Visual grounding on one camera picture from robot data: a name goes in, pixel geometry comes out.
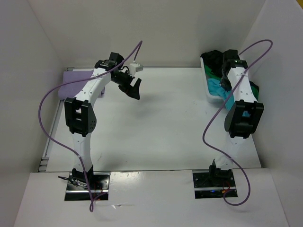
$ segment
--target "blue cloth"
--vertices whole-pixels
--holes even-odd
[[[209,93],[213,96],[221,96],[224,101],[227,99],[227,97],[232,92],[232,91],[225,91],[223,89],[223,87],[220,86],[220,81],[217,79],[208,79],[207,83],[208,83]],[[231,110],[234,102],[235,102],[235,99],[232,95],[231,98],[225,104],[226,109]],[[244,111],[243,116],[249,117],[250,114],[247,111]]]

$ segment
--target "white backdrop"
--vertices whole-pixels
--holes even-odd
[[[62,80],[63,64],[27,1],[0,1],[0,29],[0,226],[11,227],[46,143],[38,106]],[[57,102],[55,93],[45,102],[47,130]]]
[[[269,38],[271,52],[251,70],[260,86],[264,113],[253,138],[264,167],[270,168],[291,227],[303,213],[303,9],[295,0],[267,0],[244,46]],[[247,51],[251,63],[269,44]]]
[[[199,66],[240,48],[265,0],[29,0],[66,67],[123,56],[143,40],[145,66]]]

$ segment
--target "white tabletop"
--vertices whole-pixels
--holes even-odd
[[[240,202],[247,183],[234,170]],[[64,201],[67,173],[30,175],[15,227],[288,227],[268,169],[247,169],[251,195],[242,206],[222,198],[195,199],[192,171],[112,172],[109,200]]]
[[[202,69],[144,69],[140,101],[122,93],[114,82],[94,106],[97,126],[91,136],[91,158],[95,171],[143,171],[208,169],[218,153],[201,140],[203,130],[218,105],[205,97]],[[206,135],[209,143],[224,149],[223,110]],[[71,133],[65,125],[64,110],[59,111],[56,140],[72,147]],[[47,172],[71,171],[74,154],[53,144],[47,149]],[[240,147],[235,159],[244,168],[260,168],[251,137]]]

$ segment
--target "purple cloth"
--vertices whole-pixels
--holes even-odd
[[[92,74],[93,71],[65,71],[63,73],[63,83],[90,78]],[[59,99],[62,100],[66,98],[74,98],[75,95],[82,90],[86,83],[87,81],[82,81],[62,86],[58,91]]]

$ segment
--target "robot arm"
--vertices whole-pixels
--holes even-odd
[[[123,61],[123,57],[118,53],[111,53],[109,60],[99,60],[92,74],[93,77],[114,68]],[[93,164],[90,157],[90,137],[94,131],[97,118],[93,111],[95,101],[103,88],[110,81],[118,84],[121,91],[126,93],[129,97],[140,99],[139,86],[141,79],[137,79],[134,86],[131,82],[134,75],[138,71],[143,70],[143,66],[137,63],[129,65],[129,71],[117,70],[106,74],[100,78],[89,80],[84,88],[74,97],[67,98],[64,102],[65,121],[72,133],[74,149],[81,156],[89,180],[93,177]],[[76,180],[85,182],[83,168],[78,157],[75,156],[74,167],[72,170],[72,177]]]
[[[239,82],[247,67],[246,61],[239,58],[237,50],[226,51],[223,55],[220,85],[226,91],[230,91]],[[224,122],[225,131],[229,133],[224,150],[231,157],[236,157],[239,146],[256,131],[264,106],[257,102],[252,93],[248,72],[234,91],[233,96],[235,103],[227,113]],[[229,178],[232,164],[233,162],[229,158],[220,154],[213,161],[209,171],[214,177]]]

